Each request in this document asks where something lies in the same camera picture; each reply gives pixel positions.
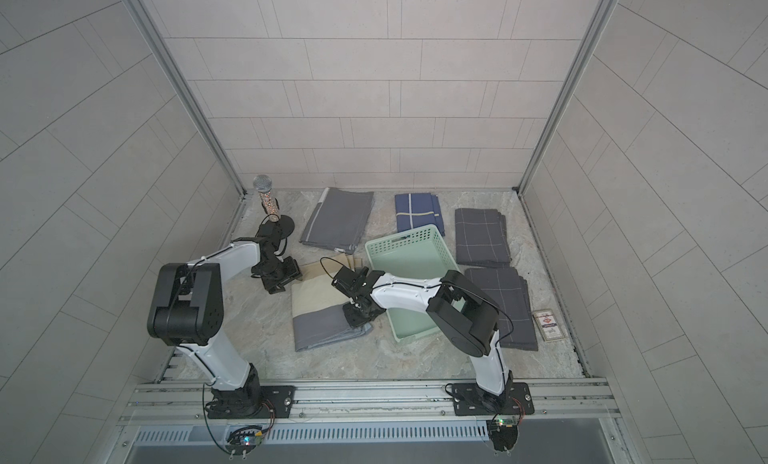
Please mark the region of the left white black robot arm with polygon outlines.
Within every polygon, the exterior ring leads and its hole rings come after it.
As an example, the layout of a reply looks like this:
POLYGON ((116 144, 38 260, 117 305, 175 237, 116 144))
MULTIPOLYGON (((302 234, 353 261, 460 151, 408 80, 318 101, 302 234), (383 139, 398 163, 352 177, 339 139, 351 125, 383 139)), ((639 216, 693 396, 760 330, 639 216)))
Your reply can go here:
POLYGON ((268 215, 253 237, 233 240, 210 256, 161 267, 147 330, 188 356, 210 381, 212 399, 203 401, 209 419, 275 418, 290 414, 293 386, 262 387, 255 366, 241 357, 226 333, 223 285, 248 269, 270 294, 284 292, 301 277, 297 261, 285 254, 295 223, 268 215))

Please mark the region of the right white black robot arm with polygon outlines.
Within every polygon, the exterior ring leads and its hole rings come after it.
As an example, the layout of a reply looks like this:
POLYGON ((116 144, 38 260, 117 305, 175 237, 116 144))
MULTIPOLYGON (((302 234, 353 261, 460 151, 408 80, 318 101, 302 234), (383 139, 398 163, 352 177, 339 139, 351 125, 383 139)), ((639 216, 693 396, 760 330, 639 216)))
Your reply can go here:
POLYGON ((331 285, 349 299, 343 312, 353 327, 370 323, 392 309, 428 315, 473 365, 474 387, 459 391, 459 398, 488 412, 503 409, 511 374, 499 348, 500 310, 461 272, 450 270, 440 278, 413 279, 343 266, 331 285))

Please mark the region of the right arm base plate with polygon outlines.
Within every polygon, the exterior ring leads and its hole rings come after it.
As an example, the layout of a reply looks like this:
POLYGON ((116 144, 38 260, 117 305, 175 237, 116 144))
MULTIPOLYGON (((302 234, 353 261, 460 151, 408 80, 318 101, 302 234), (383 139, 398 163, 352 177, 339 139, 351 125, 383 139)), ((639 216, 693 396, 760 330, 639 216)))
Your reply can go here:
POLYGON ((476 383, 449 383, 444 391, 451 397, 457 416, 527 416, 535 413, 527 383, 508 383, 500 395, 481 389, 476 383))

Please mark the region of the dark grey checked pillowcase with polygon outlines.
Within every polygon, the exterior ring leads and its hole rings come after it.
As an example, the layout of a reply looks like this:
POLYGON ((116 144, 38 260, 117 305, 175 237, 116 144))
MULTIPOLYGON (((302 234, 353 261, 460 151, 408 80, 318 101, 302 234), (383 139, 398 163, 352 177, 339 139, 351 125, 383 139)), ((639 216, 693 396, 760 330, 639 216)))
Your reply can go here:
POLYGON ((513 267, 467 268, 467 278, 503 311, 499 322, 503 348, 537 351, 527 281, 513 267))
POLYGON ((454 214, 456 262, 504 268, 511 264, 506 217, 497 209, 458 208, 454 214))

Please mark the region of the mint green plastic basket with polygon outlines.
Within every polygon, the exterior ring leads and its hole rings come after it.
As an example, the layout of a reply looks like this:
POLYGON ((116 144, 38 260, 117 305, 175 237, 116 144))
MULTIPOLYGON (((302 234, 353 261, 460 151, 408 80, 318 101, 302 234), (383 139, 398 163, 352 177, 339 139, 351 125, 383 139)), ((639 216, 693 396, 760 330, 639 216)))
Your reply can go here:
MULTIPOLYGON (((459 270, 439 229, 434 224, 369 240, 365 244, 368 262, 374 270, 399 277, 429 279, 459 270)), ((412 342, 439 331, 423 313, 394 309, 387 312, 396 342, 412 342)))

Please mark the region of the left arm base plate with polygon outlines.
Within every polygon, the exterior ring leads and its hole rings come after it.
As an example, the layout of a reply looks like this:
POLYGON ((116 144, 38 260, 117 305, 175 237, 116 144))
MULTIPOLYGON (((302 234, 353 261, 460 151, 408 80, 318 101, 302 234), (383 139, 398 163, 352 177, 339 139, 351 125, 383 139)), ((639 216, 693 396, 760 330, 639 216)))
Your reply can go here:
POLYGON ((258 391, 212 389, 211 392, 213 398, 204 404, 208 419, 282 419, 290 416, 296 387, 266 386, 258 391))

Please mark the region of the blue striped pillowcase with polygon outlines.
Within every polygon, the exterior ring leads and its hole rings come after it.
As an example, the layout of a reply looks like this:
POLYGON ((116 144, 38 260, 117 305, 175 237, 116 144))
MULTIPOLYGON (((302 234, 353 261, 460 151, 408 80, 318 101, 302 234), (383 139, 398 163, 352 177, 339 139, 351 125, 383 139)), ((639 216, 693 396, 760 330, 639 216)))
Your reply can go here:
POLYGON ((435 194, 396 194, 394 203, 398 232, 435 225, 442 236, 446 234, 439 198, 435 194))

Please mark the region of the beige grey pillowcase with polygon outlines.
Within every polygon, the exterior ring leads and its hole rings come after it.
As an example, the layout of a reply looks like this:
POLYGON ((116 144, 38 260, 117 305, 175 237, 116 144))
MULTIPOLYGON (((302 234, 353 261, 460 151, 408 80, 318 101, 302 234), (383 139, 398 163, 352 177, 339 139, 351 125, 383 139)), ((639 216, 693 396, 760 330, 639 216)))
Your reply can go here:
POLYGON ((358 270, 362 260, 338 254, 300 266, 302 277, 291 285, 296 352, 354 339, 372 331, 370 323, 353 327, 347 322, 343 305, 349 299, 331 284, 342 264, 358 270))

